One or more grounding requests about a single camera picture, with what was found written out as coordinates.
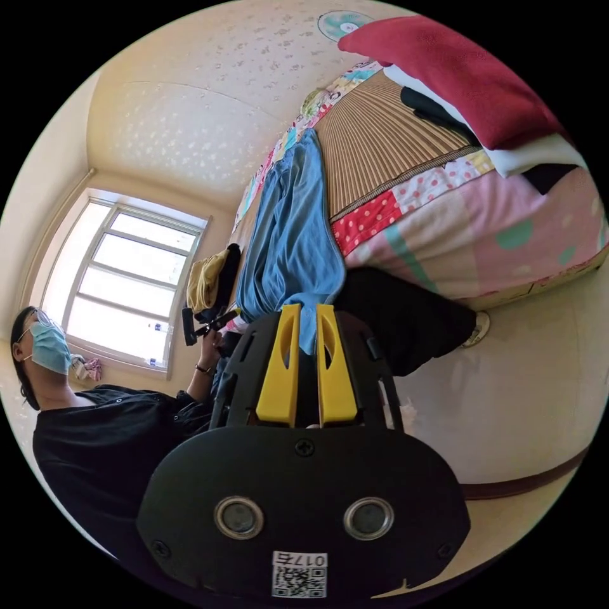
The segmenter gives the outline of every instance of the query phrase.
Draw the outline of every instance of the blue towel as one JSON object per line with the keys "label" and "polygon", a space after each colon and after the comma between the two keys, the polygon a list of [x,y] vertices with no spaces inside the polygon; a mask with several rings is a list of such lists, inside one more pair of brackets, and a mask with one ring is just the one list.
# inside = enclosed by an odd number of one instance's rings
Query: blue towel
{"label": "blue towel", "polygon": [[299,303],[300,347],[315,352],[319,303],[343,287],[343,255],[331,234],[322,153],[307,129],[266,175],[256,226],[237,285],[244,321]]}

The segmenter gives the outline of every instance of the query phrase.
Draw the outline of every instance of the bed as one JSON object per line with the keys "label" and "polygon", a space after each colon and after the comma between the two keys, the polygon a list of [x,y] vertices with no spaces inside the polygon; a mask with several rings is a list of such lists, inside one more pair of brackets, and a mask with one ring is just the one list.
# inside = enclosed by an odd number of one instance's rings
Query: bed
{"label": "bed", "polygon": [[[243,194],[229,240],[242,267],[267,175],[311,129],[346,269],[374,266],[482,310],[601,266],[609,226],[585,167],[545,194],[523,175],[503,177],[492,152],[402,103],[389,71],[359,63],[305,100]],[[238,318],[227,329],[245,325]]]}

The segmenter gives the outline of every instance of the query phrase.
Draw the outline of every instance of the woman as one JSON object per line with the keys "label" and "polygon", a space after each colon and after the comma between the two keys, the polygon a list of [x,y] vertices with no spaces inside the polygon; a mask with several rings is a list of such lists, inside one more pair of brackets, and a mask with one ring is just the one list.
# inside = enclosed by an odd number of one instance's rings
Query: woman
{"label": "woman", "polygon": [[57,324],[30,306],[11,334],[22,395],[39,411],[32,444],[49,487],[125,568],[178,596],[180,585],[152,561],[135,519],[157,465],[209,425],[219,346],[215,332],[201,341],[190,385],[175,398],[112,385],[75,393],[68,384],[70,350]]}

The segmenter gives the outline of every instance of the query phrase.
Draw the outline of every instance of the hand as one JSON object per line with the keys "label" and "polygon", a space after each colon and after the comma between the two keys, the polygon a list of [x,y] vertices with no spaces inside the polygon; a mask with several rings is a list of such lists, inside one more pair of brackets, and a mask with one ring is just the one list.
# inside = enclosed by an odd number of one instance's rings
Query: hand
{"label": "hand", "polygon": [[209,334],[204,336],[201,341],[201,357],[199,358],[199,366],[203,369],[213,368],[220,359],[218,347],[222,345],[223,336],[214,330],[210,330]]}

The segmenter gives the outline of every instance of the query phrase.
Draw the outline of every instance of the red pillow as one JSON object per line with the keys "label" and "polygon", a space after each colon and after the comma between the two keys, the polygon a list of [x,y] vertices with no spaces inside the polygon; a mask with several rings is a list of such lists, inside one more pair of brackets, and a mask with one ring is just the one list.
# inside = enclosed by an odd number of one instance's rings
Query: red pillow
{"label": "red pillow", "polygon": [[423,16],[367,23],[338,48],[395,64],[451,103],[489,150],[511,150],[565,130],[543,101],[504,63]]}

